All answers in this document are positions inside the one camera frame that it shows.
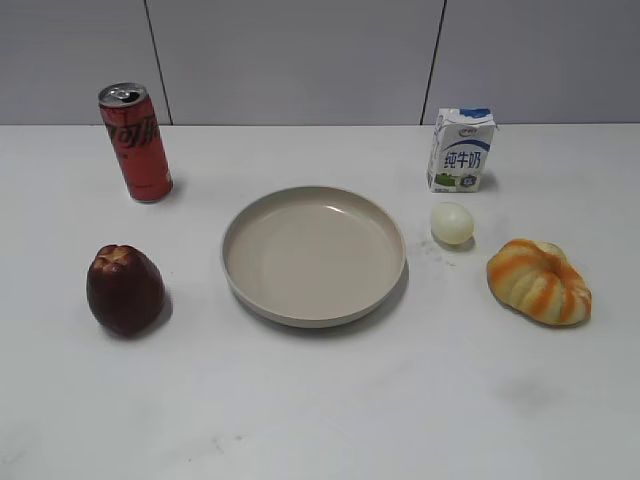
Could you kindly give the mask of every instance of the boiled egg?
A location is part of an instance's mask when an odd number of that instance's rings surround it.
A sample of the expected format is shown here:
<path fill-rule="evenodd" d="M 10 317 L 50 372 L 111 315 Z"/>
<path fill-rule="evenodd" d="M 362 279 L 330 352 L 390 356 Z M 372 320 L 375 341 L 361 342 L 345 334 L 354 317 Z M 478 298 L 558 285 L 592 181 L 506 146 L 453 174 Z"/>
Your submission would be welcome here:
<path fill-rule="evenodd" d="M 431 232 L 449 245 L 461 245 L 473 236 L 473 217 L 462 205 L 443 202 L 431 210 Z"/>

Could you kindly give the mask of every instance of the orange and white bread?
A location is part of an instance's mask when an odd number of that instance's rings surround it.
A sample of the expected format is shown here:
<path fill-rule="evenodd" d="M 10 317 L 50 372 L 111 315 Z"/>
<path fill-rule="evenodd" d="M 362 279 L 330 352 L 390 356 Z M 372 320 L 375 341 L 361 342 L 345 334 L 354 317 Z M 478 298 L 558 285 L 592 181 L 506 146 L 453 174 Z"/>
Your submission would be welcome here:
<path fill-rule="evenodd" d="M 547 325 L 574 325 L 591 314 L 591 292 L 552 243 L 515 239 L 487 263 L 493 294 Z"/>

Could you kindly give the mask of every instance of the white milk carton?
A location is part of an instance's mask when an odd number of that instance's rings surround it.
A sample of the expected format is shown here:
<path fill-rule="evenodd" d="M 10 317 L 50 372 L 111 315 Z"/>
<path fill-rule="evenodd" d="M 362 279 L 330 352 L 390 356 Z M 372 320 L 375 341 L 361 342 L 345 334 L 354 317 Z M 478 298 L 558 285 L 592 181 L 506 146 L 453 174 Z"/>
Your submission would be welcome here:
<path fill-rule="evenodd" d="M 488 108 L 441 108 L 427 183 L 432 192 L 477 192 L 496 122 Z"/>

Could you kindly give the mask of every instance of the red soda can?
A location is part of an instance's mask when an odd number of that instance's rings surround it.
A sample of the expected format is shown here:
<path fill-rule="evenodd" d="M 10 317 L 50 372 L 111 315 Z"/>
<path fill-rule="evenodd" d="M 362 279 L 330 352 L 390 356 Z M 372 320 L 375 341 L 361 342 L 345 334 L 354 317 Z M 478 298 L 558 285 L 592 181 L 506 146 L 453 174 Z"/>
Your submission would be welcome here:
<path fill-rule="evenodd" d="M 104 88 L 98 101 L 129 194 L 140 202 L 161 199 L 173 182 L 147 89 L 116 83 Z"/>

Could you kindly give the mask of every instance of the plate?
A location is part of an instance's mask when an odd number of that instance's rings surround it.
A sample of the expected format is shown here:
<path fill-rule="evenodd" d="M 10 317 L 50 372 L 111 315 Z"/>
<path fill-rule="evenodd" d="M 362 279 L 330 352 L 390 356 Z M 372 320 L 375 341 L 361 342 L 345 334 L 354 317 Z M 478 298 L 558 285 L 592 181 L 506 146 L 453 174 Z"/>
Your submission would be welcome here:
<path fill-rule="evenodd" d="M 355 193 L 298 187 L 263 197 L 233 220 L 222 263 L 251 310 L 322 328 L 371 312 L 400 280 L 405 245 L 387 212 Z"/>

